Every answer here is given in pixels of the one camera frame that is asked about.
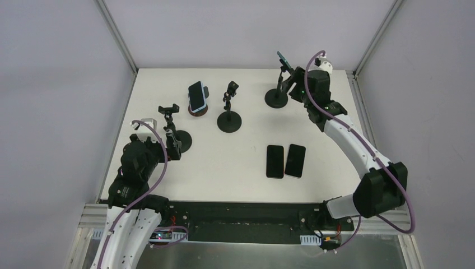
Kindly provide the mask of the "teal phone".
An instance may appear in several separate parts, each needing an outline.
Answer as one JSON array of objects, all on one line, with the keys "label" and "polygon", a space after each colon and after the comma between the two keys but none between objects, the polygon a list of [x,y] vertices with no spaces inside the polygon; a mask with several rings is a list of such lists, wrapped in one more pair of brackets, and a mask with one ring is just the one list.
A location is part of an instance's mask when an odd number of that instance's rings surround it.
[{"label": "teal phone", "polygon": [[292,74],[294,72],[294,69],[288,63],[287,59],[281,54],[280,51],[277,51],[277,55],[279,57],[279,62],[281,63],[281,67],[280,67],[281,71]]}]

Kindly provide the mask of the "black round-base phone stand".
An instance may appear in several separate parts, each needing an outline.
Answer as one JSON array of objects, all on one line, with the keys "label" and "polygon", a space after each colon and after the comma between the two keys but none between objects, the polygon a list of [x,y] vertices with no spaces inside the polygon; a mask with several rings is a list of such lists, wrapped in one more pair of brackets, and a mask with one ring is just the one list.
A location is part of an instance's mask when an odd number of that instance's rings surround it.
[{"label": "black round-base phone stand", "polygon": [[223,95],[223,102],[225,103],[223,109],[225,110],[217,118],[218,128],[225,133],[233,133],[240,129],[242,125],[241,116],[231,110],[231,99],[236,95],[236,91],[239,88],[239,85],[230,81],[227,90]]}]

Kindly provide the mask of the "black phone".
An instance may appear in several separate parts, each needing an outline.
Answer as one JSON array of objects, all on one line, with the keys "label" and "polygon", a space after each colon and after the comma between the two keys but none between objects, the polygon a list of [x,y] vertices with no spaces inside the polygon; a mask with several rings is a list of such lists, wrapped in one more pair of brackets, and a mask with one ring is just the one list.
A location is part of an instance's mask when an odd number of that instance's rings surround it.
[{"label": "black phone", "polygon": [[282,179],[284,176],[284,148],[280,145],[268,145],[266,152],[266,177]]},{"label": "black phone", "polygon": [[290,144],[284,173],[291,177],[301,178],[305,162],[306,147]]}]

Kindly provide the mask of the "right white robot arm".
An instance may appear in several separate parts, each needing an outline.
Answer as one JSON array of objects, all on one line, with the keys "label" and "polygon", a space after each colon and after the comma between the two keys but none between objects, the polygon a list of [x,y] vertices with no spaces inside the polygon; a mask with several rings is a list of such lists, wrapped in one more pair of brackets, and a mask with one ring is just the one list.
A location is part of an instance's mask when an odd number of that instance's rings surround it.
[{"label": "right white robot arm", "polygon": [[402,162],[392,162],[378,153],[359,133],[347,110],[331,99],[329,87],[328,72],[316,69],[306,73],[301,67],[282,83],[282,91],[304,105],[310,121],[339,146],[360,177],[352,194],[329,200],[327,209],[319,212],[318,223],[327,230],[343,217],[370,218],[405,204],[408,177]]}]

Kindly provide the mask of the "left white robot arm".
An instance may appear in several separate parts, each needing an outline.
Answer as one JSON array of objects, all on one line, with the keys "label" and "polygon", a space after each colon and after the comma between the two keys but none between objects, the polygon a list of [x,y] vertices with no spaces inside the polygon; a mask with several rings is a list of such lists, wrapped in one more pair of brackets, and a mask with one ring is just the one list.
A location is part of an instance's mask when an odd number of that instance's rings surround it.
[{"label": "left white robot arm", "polygon": [[168,199],[150,193],[159,163],[180,160],[182,142],[167,134],[166,147],[152,137],[130,136],[109,187],[105,230],[91,268],[136,268],[154,228],[170,222]]}]

